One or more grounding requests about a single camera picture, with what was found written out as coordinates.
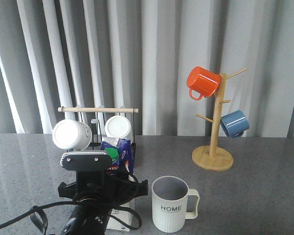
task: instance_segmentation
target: white cup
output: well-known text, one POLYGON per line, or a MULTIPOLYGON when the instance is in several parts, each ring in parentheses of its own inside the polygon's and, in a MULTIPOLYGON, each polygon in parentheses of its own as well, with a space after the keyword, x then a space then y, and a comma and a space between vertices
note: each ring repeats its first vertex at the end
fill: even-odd
POLYGON ((55 125, 52 140, 61 149, 84 150, 92 140, 92 131, 83 122, 65 119, 55 125))
POLYGON ((132 141, 132 127, 130 121, 123 116, 113 116, 104 126, 107 137, 130 139, 132 141))
POLYGON ((187 183, 174 176, 163 176, 156 179, 152 189, 152 220, 157 229, 174 233, 179 231, 185 219, 195 219, 199 202, 199 193, 189 189, 187 183), (188 196, 195 196, 193 212, 186 212, 188 196))

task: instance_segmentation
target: wooden dowel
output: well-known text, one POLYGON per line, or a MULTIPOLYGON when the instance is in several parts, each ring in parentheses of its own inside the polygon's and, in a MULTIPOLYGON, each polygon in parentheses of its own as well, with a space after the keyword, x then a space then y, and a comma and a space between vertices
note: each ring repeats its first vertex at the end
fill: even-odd
POLYGON ((88 112, 88 113, 138 113, 138 109, 126 108, 75 108, 75 107, 59 107, 59 112, 88 112))
POLYGON ((239 73, 241 73, 241 72, 244 72, 244 71, 246 71, 246 70, 247 70, 247 68, 242 69, 242 70, 240 70, 240 71, 237 71, 237 72, 235 72, 234 74, 231 74, 231 75, 227 76, 226 79, 229 79, 229 78, 231 78, 231 77, 234 77, 234 76, 236 76, 237 74, 239 74, 239 73))
POLYGON ((209 122, 211 122, 211 123, 214 123, 213 120, 211 120, 211 119, 209 119, 209 118, 207 118, 207 117, 205 117, 205 116, 203 116, 203 115, 196 114, 196 116, 197 116, 197 117, 200 117, 200 118, 203 118, 203 119, 205 119, 205 120, 207 120, 207 121, 209 121, 209 122))
POLYGON ((220 104, 230 103, 230 102, 231 102, 231 100, 230 100, 230 99, 227 99, 227 100, 222 100, 222 101, 220 101, 220 104))

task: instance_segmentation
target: wooden mug stand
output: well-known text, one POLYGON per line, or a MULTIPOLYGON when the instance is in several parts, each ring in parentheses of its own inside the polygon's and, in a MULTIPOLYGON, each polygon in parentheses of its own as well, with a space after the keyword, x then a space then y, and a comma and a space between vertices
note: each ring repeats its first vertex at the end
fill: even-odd
POLYGON ((211 171, 224 171, 231 168, 233 165, 232 155, 223 148, 217 147, 219 127, 221 121, 222 106, 224 103, 230 103, 231 100, 224 100, 224 91, 227 79, 246 71, 247 69, 240 70, 232 75, 227 76, 225 73, 221 73, 221 80, 218 89, 215 92, 215 106, 213 119, 209 119, 203 115, 196 114, 196 116, 205 119, 212 123, 210 145, 200 146, 194 149, 192 153, 193 162, 211 171))

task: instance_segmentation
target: metal rack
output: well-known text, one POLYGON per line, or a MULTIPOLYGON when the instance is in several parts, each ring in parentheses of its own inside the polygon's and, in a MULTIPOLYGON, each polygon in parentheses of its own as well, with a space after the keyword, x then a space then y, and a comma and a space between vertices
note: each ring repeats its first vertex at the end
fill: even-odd
POLYGON ((102 142, 102 131, 100 127, 100 120, 98 118, 98 113, 103 113, 103 122, 104 125, 106 124, 105 120, 105 115, 104 113, 124 113, 125 117, 126 114, 130 113, 132 114, 132 122, 131 122, 131 127, 132 127, 132 132, 133 132, 133 143, 131 143, 131 151, 133 154, 133 160, 135 160, 135 152, 136 152, 136 142, 135 142, 135 113, 138 113, 138 109, 135 108, 81 108, 81 107, 59 107, 58 108, 59 112, 75 112, 75 113, 95 113, 95 118, 91 120, 92 124, 92 142, 90 143, 89 147, 97 148, 101 145, 102 142), (100 132, 100 140, 98 139, 98 130, 100 132))

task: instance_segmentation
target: bottle cap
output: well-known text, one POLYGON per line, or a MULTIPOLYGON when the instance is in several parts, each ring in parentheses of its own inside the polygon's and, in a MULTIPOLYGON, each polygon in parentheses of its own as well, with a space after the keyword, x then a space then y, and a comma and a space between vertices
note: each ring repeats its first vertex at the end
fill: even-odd
POLYGON ((118 153, 118 151, 115 148, 105 148, 105 151, 111 157, 113 163, 118 160, 119 153, 118 153))

